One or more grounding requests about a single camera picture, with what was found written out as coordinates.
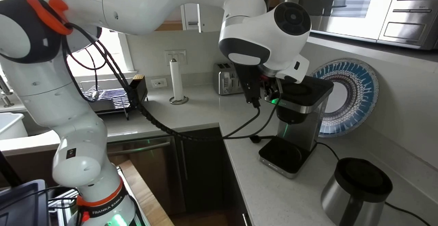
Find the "blue patterned plate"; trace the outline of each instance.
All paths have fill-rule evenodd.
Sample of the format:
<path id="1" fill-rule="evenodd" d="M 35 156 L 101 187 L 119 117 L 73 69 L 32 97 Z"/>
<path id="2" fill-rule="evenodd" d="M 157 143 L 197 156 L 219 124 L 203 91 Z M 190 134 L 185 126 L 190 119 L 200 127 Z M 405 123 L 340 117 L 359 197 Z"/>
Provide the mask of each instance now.
<path id="1" fill-rule="evenodd" d="M 374 70 L 365 62 L 354 58 L 336 59 L 316 69 L 311 76 L 335 84 L 319 137 L 344 135 L 360 126 L 373 111 L 379 82 Z"/>

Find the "dishwasher handle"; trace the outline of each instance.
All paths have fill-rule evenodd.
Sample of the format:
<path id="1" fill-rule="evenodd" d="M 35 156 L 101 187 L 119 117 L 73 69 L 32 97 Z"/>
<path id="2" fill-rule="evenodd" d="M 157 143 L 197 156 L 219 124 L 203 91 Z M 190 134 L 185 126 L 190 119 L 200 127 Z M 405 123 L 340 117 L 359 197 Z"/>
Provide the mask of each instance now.
<path id="1" fill-rule="evenodd" d="M 170 142 L 164 142 L 161 144 L 156 144 L 156 145 L 142 147 L 142 148 L 134 148 L 134 149 L 130 149 L 130 150 L 113 151 L 113 152 L 108 153 L 108 157 L 138 153 L 138 152 L 143 152 L 143 151 L 150 151 L 150 150 L 154 150 L 154 149 L 158 149 L 158 148 L 162 148 L 162 147 L 166 147 L 166 146 L 170 146 Z"/>

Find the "robotic arm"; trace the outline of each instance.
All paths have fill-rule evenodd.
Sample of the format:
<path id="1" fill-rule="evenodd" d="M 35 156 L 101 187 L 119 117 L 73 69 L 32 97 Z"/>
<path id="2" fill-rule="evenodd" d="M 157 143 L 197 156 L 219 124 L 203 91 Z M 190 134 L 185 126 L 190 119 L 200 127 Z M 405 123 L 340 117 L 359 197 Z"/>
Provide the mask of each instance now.
<path id="1" fill-rule="evenodd" d="M 78 94 L 60 53 L 64 36 L 72 52 L 90 42 L 77 30 L 60 34 L 55 30 L 64 29 L 56 22 L 75 23 L 96 37 L 97 27 L 144 35 L 185 3 L 225 10 L 219 48 L 234 62 L 248 103 L 260 99 L 261 75 L 297 83 L 304 78 L 309 61 L 299 53 L 311 22 L 295 3 L 282 3 L 267 12 L 268 0 L 0 1 L 0 63 L 35 122 L 60 136 L 53 178 L 80 191 L 78 204 L 90 216 L 83 225 L 105 225 L 115 214 L 130 222 L 135 205 L 125 196 L 106 156 L 105 125 Z M 97 212 L 105 206 L 111 209 Z"/>

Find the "stainless steel toaster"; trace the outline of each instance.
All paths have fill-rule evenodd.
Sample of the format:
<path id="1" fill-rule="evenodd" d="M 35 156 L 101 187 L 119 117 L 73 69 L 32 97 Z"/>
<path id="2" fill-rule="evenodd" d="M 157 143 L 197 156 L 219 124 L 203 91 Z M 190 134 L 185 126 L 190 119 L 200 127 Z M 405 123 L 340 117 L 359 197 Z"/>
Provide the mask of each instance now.
<path id="1" fill-rule="evenodd" d="M 244 92 L 232 63 L 216 63 L 213 65 L 213 88 L 219 95 Z"/>

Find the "stainless steel microwave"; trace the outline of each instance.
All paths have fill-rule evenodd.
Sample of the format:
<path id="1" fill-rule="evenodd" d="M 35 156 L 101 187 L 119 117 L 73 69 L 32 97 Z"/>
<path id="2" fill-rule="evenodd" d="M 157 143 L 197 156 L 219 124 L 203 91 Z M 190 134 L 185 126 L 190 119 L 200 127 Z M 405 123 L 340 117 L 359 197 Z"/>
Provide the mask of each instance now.
<path id="1" fill-rule="evenodd" d="M 288 0 L 310 14 L 312 31 L 414 49 L 438 49 L 438 0 Z"/>

